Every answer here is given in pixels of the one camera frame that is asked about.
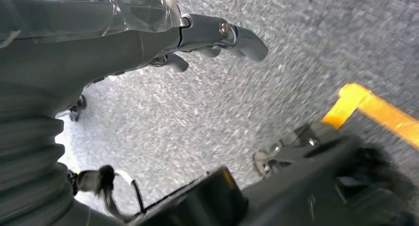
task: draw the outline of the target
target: yellow stripe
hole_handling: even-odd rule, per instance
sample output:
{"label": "yellow stripe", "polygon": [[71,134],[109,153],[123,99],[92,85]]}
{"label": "yellow stripe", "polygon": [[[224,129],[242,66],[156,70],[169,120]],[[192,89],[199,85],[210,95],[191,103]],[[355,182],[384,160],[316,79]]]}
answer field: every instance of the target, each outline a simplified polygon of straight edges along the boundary
{"label": "yellow stripe", "polygon": [[234,189],[236,184],[234,184],[233,179],[231,179],[230,173],[228,173],[226,169],[223,169],[223,175],[230,188]]}
{"label": "yellow stripe", "polygon": [[419,122],[413,117],[374,94],[367,96],[358,106],[358,110],[419,148]]}
{"label": "yellow stripe", "polygon": [[336,130],[339,129],[368,94],[369,92],[357,84],[346,84],[339,90],[339,100],[324,116],[322,122],[331,124]]}
{"label": "yellow stripe", "polygon": [[385,126],[400,138],[419,148],[419,121],[358,85],[347,84],[339,91],[340,99],[326,114],[323,122],[338,129],[358,109]]}

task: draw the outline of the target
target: caster wheel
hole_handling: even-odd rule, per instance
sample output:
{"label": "caster wheel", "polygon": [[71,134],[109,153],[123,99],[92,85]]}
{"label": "caster wheel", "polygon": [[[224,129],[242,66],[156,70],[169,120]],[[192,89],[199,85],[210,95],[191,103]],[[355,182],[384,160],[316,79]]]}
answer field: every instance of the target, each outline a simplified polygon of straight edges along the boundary
{"label": "caster wheel", "polygon": [[268,160],[273,158],[281,148],[281,143],[278,142],[270,147],[262,148],[253,154],[254,169],[261,177],[270,174],[271,168],[269,167]]}
{"label": "caster wheel", "polygon": [[79,120],[79,114],[77,112],[71,112],[70,113],[70,120],[77,122]]}
{"label": "caster wheel", "polygon": [[79,97],[79,100],[77,100],[76,106],[79,107],[80,109],[86,109],[87,101],[86,101],[86,97],[84,95],[81,95]]}

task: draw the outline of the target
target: gray fabric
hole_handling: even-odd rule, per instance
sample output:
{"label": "gray fabric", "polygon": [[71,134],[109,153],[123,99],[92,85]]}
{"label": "gray fabric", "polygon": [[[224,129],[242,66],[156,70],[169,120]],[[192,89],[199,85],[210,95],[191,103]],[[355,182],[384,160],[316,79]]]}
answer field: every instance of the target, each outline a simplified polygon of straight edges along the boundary
{"label": "gray fabric", "polygon": [[[320,120],[346,83],[419,118],[419,0],[178,1],[183,12],[255,31],[270,54],[253,63],[228,52],[185,53],[185,73],[147,67],[85,91],[88,108],[78,123],[64,118],[60,141],[81,169],[112,164],[129,172],[146,204],[220,164],[240,186],[258,180],[252,154],[278,133]],[[385,145],[419,180],[419,153],[383,127],[355,113],[342,130]],[[116,188],[122,208],[136,210],[129,186],[121,180]]]}

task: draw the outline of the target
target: swivel caster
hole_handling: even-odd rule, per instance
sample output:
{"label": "swivel caster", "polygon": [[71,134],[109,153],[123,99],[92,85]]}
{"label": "swivel caster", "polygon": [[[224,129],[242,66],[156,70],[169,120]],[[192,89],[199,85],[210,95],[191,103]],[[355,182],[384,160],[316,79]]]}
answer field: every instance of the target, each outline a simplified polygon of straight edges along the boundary
{"label": "swivel caster", "polygon": [[253,166],[262,177],[279,173],[290,166],[292,161],[287,161],[290,156],[282,156],[285,148],[298,149],[301,146],[319,147],[320,143],[328,143],[337,138],[339,134],[329,124],[308,123],[291,133],[286,133],[272,146],[264,147],[253,154]]}
{"label": "swivel caster", "polygon": [[79,120],[81,110],[86,109],[86,107],[86,98],[84,95],[81,95],[79,97],[79,100],[77,100],[76,104],[70,107],[70,120],[73,122],[77,122]]}

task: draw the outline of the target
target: clear plastic covering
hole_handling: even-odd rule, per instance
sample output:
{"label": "clear plastic covering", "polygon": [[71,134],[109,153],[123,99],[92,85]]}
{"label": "clear plastic covering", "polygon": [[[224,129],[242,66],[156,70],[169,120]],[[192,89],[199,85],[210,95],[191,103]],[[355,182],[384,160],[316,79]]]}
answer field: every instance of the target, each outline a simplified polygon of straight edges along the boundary
{"label": "clear plastic covering", "polygon": [[182,25],[175,0],[0,0],[0,48],[14,39],[57,42]]}

